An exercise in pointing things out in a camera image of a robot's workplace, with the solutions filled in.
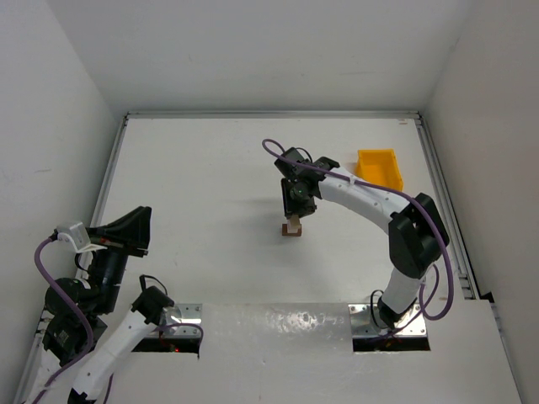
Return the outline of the beige wood plank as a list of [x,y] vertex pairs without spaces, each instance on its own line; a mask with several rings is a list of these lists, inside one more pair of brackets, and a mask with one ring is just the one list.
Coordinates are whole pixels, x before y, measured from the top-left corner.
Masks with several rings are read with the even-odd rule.
[[293,215],[287,220],[288,232],[297,232],[301,228],[300,219],[297,215]]

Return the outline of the yellow plastic bin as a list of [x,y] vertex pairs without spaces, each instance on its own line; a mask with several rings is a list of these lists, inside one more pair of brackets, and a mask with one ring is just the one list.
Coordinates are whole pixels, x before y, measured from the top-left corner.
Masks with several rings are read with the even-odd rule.
[[403,190],[403,179],[393,149],[359,150],[355,175],[369,183]]

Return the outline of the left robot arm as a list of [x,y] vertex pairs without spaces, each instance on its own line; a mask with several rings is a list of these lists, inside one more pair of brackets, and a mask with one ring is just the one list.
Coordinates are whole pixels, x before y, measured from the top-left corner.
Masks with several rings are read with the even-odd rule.
[[[148,334],[157,329],[173,300],[165,289],[141,285],[122,323],[102,347],[97,345],[107,329],[103,315],[110,314],[119,296],[130,257],[143,258],[151,240],[152,208],[139,206],[107,225],[87,227],[82,222],[58,226],[34,252],[35,266],[48,284],[44,310],[51,314],[40,347],[40,365],[26,398],[38,403],[54,381],[84,360],[84,368],[70,391],[70,403],[94,403],[116,366]],[[43,250],[59,242],[77,257],[90,253],[84,278],[54,279],[41,259]]]

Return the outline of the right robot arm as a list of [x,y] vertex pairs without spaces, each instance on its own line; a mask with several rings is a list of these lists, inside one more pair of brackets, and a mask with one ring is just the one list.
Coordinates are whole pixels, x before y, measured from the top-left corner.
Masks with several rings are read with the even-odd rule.
[[409,195],[368,183],[328,157],[311,161],[292,147],[275,160],[282,175],[285,217],[292,221],[316,211],[315,200],[340,205],[369,220],[388,236],[393,269],[377,303],[382,324],[393,329],[413,306],[427,270],[450,262],[449,237],[436,204],[427,194]]

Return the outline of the brown rectangular wood block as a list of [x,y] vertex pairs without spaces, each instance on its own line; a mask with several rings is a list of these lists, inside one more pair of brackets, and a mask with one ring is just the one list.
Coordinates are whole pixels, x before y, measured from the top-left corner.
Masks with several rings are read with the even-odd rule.
[[302,227],[289,229],[287,224],[283,224],[281,227],[281,235],[283,237],[300,237],[302,235]]

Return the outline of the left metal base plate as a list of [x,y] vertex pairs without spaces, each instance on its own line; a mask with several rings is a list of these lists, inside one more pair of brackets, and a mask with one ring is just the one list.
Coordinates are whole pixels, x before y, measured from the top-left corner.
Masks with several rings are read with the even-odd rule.
[[163,310],[157,328],[147,338],[156,339],[161,332],[164,339],[201,339],[202,313],[202,304],[176,303]]

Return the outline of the metal base plate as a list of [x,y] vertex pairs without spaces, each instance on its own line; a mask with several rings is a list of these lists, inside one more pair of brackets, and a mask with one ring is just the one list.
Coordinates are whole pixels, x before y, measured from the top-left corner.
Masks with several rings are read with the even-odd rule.
[[426,338],[428,336],[424,317],[419,305],[413,305],[401,319],[390,328],[379,317],[378,309],[369,303],[348,305],[350,326],[353,338],[377,338],[394,333],[399,338]]
[[201,339],[202,313],[202,304],[176,303],[163,310],[157,328],[147,338],[156,339],[161,332],[164,339]]

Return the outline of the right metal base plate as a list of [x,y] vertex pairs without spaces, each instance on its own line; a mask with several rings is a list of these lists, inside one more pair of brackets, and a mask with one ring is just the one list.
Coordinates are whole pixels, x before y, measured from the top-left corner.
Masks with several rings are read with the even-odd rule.
[[401,319],[390,328],[379,317],[378,309],[369,303],[348,305],[350,326],[353,338],[377,338],[394,333],[399,338],[426,338],[428,336],[424,317],[419,305],[413,305]]

